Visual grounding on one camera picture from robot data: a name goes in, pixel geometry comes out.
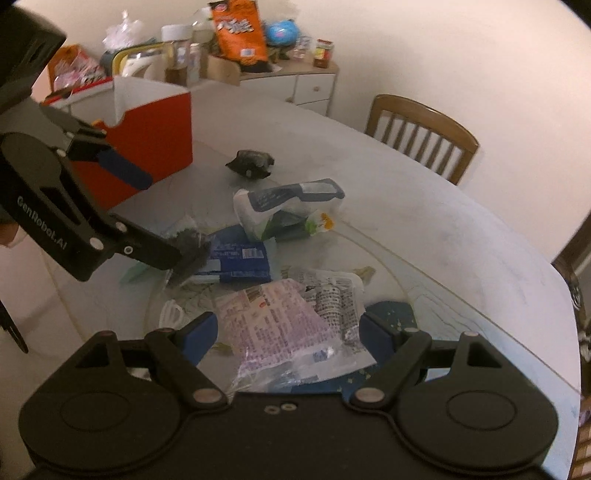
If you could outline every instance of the blue package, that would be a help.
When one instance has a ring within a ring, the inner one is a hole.
[[[270,282],[267,249],[262,242],[214,242],[207,264],[195,273],[193,280],[203,283]]]

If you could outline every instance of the dark crumpled plastic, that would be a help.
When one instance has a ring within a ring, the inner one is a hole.
[[[226,166],[250,180],[265,179],[271,175],[270,167],[275,164],[272,156],[256,150],[239,150],[236,158]]]

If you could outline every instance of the wooden chair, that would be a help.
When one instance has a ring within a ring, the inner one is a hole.
[[[389,144],[392,128],[396,119],[399,118],[401,125],[392,144],[393,148],[415,159],[430,170],[434,170],[438,175],[443,176],[446,169],[450,170],[447,179],[454,185],[458,184],[479,147],[474,135],[447,115],[422,103],[396,95],[378,95],[374,99],[365,129],[367,135],[375,137],[379,121],[384,112],[389,112],[390,115],[382,136],[382,143]],[[406,136],[408,124],[414,125],[414,127],[410,132],[408,141],[403,144],[402,141]],[[412,156],[411,152],[415,149],[417,137],[420,138],[421,136],[419,135],[420,129],[423,139],[416,153]],[[438,139],[432,145],[435,137],[438,137]],[[439,158],[444,140],[449,143],[449,146],[443,154],[443,158]],[[455,165],[449,165],[455,148],[460,150],[461,154]]]

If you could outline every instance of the small box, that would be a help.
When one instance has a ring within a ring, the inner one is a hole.
[[[191,94],[184,87],[117,76],[50,104],[106,130],[107,141],[154,183],[193,162]],[[104,209],[138,192],[97,163],[72,165]]]

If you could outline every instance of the person's hand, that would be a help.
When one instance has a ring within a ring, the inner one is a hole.
[[[0,245],[8,245],[17,236],[18,223],[0,223]]]

